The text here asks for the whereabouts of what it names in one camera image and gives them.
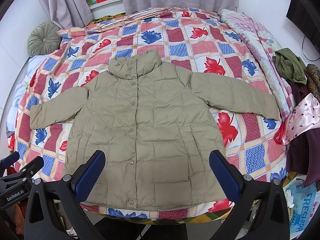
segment bedspread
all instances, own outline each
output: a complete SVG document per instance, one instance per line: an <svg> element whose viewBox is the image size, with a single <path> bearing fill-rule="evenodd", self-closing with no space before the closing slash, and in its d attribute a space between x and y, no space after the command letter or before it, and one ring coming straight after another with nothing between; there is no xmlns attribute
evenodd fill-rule
<svg viewBox="0 0 320 240"><path fill-rule="evenodd" d="M60 49L37 69L19 105L15 134L15 150L20 153L15 169L19 170L36 156L42 156L44 167L38 176L45 181L62 177L72 119L45 129L30 130L31 105L48 101L73 86L85 86L94 76L108 69L110 58L130 57L149 49L157 49L162 60L193 72L242 79L264 92L271 93L268 82L275 79L270 77L271 80L268 78L267 82L247 45L219 15L200 9L145 10L85 28L61 30L58 34L63 37ZM284 176L285 148L273 140L280 122L215 107L210 107L210 111L222 132L228 162L235 165L242 174L248 173L254 179L269 181L272 177ZM172 212L117 210L95 206L87 209L127 219L185 219L224 210L233 205L223 200Z"/></svg>

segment puffer jacket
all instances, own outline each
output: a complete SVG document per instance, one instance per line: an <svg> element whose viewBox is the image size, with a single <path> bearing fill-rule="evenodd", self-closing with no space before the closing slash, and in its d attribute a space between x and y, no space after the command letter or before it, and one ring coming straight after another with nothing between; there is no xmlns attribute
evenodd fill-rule
<svg viewBox="0 0 320 240"><path fill-rule="evenodd" d="M208 158L225 149L207 105L279 120L273 95L242 80L161 62L156 50L114 58L108 69L30 113L31 129L74 117L63 174L95 150L105 153L89 204L164 211L224 199Z"/></svg>

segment white wall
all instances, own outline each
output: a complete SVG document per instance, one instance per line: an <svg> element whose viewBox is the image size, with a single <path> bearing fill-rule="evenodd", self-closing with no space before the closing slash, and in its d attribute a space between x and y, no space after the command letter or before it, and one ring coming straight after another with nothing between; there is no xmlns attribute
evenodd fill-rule
<svg viewBox="0 0 320 240"><path fill-rule="evenodd" d="M28 60L27 40L32 30L49 21L39 0L15 0L0 21L0 116L11 88ZM9 153L5 135L6 119L1 118L0 159Z"/></svg>
<svg viewBox="0 0 320 240"><path fill-rule="evenodd" d="M314 63L320 67L320 60L308 61L302 54L304 34L287 17L291 0L239 0L239 13L245 13L259 21L274 35L283 48L291 49L305 64ZM308 38L303 45L304 54L311 60L320 57Z"/></svg>

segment stand-up collar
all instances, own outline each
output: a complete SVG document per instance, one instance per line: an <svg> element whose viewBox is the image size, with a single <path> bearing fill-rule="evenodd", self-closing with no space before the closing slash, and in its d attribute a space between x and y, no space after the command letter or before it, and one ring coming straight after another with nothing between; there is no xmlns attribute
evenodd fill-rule
<svg viewBox="0 0 320 240"><path fill-rule="evenodd" d="M161 58L156 49L148 50L134 57L118 57L110 60L109 71L122 79L135 79L145 75L161 64Z"/></svg>

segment round cushion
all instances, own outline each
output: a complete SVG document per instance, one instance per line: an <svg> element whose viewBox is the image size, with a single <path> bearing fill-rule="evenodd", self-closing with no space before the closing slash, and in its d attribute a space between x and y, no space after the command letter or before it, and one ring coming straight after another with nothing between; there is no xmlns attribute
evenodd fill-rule
<svg viewBox="0 0 320 240"><path fill-rule="evenodd" d="M28 38L28 54L46 55L59 48L61 37L57 35L60 28L53 22L44 22L38 25Z"/></svg>

